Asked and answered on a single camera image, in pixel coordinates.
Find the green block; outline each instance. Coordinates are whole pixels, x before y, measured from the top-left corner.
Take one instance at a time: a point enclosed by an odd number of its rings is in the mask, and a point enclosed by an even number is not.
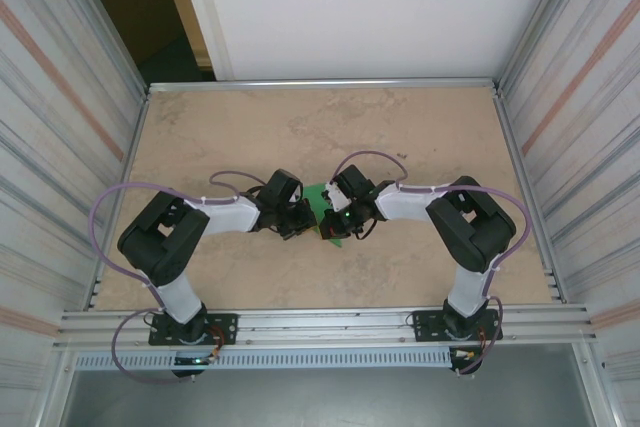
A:
[[[311,210],[313,210],[313,215],[316,216],[318,225],[320,225],[320,222],[324,219],[324,211],[331,208],[329,203],[322,198],[324,189],[324,184],[305,185],[304,193],[302,194],[303,198],[309,200],[309,205],[311,206]],[[320,234],[318,227],[315,227],[313,230]],[[340,239],[332,239],[329,242],[338,247],[342,247],[342,241]]]

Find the beige table surface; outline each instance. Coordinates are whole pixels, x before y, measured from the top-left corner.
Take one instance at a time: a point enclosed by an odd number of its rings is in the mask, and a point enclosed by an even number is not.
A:
[[[236,169],[268,179],[282,167],[311,185],[328,180],[342,158],[362,149],[398,156],[409,170],[408,184],[471,175],[521,197],[485,88],[154,93],[130,179],[224,196],[208,184],[212,172]],[[398,175],[383,158],[354,160],[375,183]],[[254,184],[227,180],[240,189]],[[127,192],[115,239],[153,195]],[[520,233],[521,215],[501,204]],[[128,266],[115,241],[110,255]],[[209,236],[187,271],[209,308],[394,307],[440,305],[455,263],[431,224],[393,221],[379,223],[364,241],[343,241],[342,248],[313,232],[286,242],[269,231]],[[492,292],[506,303],[551,301],[533,238],[505,262]],[[152,305],[139,282],[106,269],[97,309]]]

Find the mounting plate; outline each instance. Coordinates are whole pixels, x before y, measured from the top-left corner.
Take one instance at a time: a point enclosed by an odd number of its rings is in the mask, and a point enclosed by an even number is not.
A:
[[[233,345],[236,343],[236,335],[238,333],[238,315],[237,314],[217,314],[215,312],[207,313],[206,323],[215,325],[224,334],[224,344]],[[218,341],[206,332],[199,341],[194,343],[185,343],[173,336],[171,332],[171,323],[166,315],[154,315],[151,322],[151,331],[149,333],[149,345],[217,345]]]
[[[484,328],[486,340],[489,341],[498,326],[498,311],[494,309],[485,310],[473,331],[463,338],[454,337],[447,329],[442,310],[416,310],[411,313],[411,317],[413,319],[412,327],[416,342],[446,342],[452,340],[479,342],[478,332],[481,327]],[[501,340],[502,337],[502,329],[500,329],[497,340]]]

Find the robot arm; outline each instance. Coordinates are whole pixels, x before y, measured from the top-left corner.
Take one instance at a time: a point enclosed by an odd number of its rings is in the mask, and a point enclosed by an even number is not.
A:
[[[460,177],[450,185],[474,185]],[[485,285],[493,262],[504,252],[516,228],[511,218],[486,193],[429,187],[399,188],[393,181],[378,186],[350,165],[327,184],[320,232],[325,239],[363,232],[368,220],[432,222],[458,264],[454,286],[443,306],[445,328],[454,338],[475,329],[487,307]]]
[[[264,228],[284,240],[299,235],[316,225],[301,194],[302,183],[282,169],[266,185],[224,205],[189,202],[160,192],[120,236],[118,250],[148,277],[180,340],[196,342],[204,331],[206,308],[185,269],[200,238]]]

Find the corrugated metal wall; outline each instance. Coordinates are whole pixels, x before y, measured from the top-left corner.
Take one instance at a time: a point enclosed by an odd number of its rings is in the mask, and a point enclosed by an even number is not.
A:
[[[559,262],[640,422],[640,0],[561,0],[505,84]]]
[[[22,425],[64,309],[96,260],[93,199],[120,179],[144,101],[92,0],[0,0],[0,425]],[[104,226],[107,203],[99,213]]]

